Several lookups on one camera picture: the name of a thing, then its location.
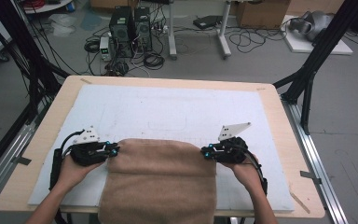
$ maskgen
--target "person's right hand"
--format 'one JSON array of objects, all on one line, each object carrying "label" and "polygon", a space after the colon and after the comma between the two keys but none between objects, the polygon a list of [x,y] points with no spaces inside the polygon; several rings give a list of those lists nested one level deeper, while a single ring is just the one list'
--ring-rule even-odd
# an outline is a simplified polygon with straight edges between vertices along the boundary
[{"label": "person's right hand", "polygon": [[233,171],[235,177],[237,177],[237,179],[246,187],[248,191],[262,189],[257,170],[248,158],[246,158],[242,163],[222,164]]}]

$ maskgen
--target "brown box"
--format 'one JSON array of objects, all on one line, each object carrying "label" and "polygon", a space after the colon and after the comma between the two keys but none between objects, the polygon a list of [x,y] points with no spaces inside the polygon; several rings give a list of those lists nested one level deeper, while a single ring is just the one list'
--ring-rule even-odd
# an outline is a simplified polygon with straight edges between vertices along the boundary
[{"label": "brown box", "polygon": [[139,0],[89,0],[91,7],[97,9],[113,9],[116,6],[130,6],[134,9]]},{"label": "brown box", "polygon": [[302,16],[305,12],[320,10],[324,13],[337,13],[344,0],[292,0],[287,15]]},{"label": "brown box", "polygon": [[279,29],[290,0],[265,0],[261,4],[240,3],[237,22],[240,27],[255,29]]}]

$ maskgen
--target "brown towel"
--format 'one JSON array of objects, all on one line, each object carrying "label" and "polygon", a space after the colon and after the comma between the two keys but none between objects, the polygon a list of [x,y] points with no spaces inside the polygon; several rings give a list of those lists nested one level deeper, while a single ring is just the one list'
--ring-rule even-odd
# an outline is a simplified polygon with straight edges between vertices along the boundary
[{"label": "brown towel", "polygon": [[169,140],[118,144],[100,203],[103,224],[213,223],[216,166],[199,148]]}]

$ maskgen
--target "concrete floor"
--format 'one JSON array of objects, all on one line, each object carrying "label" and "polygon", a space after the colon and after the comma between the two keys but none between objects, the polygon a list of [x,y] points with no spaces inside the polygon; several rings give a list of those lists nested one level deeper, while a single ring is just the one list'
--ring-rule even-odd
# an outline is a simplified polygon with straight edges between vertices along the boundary
[{"label": "concrete floor", "polygon": [[[87,52],[83,49],[86,38],[107,26],[102,19],[92,30],[85,27],[85,19],[94,16],[87,4],[80,5],[70,16],[76,17],[76,31],[69,37],[48,34],[50,45],[78,73],[88,70]],[[42,14],[45,21],[49,14]],[[195,17],[176,21],[177,25],[193,27]],[[178,59],[168,57],[167,37],[161,38],[166,59],[159,70],[133,69],[128,77],[179,78],[222,80],[239,82],[274,83],[297,71],[309,54],[292,53],[286,43],[267,40],[249,53],[241,53],[228,43],[232,56],[222,59],[215,34],[185,35],[177,33]],[[352,56],[331,55],[319,70],[315,80],[310,109],[310,134],[330,177],[336,195],[349,223],[358,223],[358,45],[346,38],[343,41],[353,50]],[[161,48],[158,42],[156,49]],[[73,73],[60,63],[62,69]],[[91,68],[96,74],[103,72],[105,63],[97,56]],[[278,89],[285,92],[287,87]],[[11,60],[0,63],[0,139],[28,102],[20,71]],[[0,212],[0,223],[21,223],[29,213]],[[87,223],[85,215],[74,215],[75,223]],[[322,219],[280,218],[280,223],[330,223],[328,215]]]}]

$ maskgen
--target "white board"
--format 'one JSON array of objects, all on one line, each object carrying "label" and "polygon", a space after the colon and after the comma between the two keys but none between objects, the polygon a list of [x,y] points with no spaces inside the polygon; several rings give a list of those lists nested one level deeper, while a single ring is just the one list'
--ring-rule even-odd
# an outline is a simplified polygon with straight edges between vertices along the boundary
[{"label": "white board", "polygon": [[[294,205],[257,92],[104,85],[85,85],[80,90],[44,162],[29,204],[39,204],[48,194],[53,149],[59,147],[70,133],[93,126],[101,141],[171,139],[205,147],[218,142],[223,125],[245,122],[251,122],[252,126],[237,136],[246,141],[263,165],[272,208],[293,211]],[[220,164],[217,170],[217,209],[253,210],[249,194],[232,172]],[[92,171],[62,204],[98,206],[105,178],[105,166]]]},{"label": "white board", "polygon": [[[289,21],[294,18],[294,16],[285,16],[283,19],[283,23]],[[281,29],[286,30],[286,37],[284,40],[286,41],[289,49],[294,53],[311,53],[313,51],[312,43],[298,31],[291,31],[288,28],[289,24],[283,26]],[[331,54],[343,54],[343,55],[352,55],[353,51],[348,47],[342,40],[339,40],[336,47],[333,49]]]}]

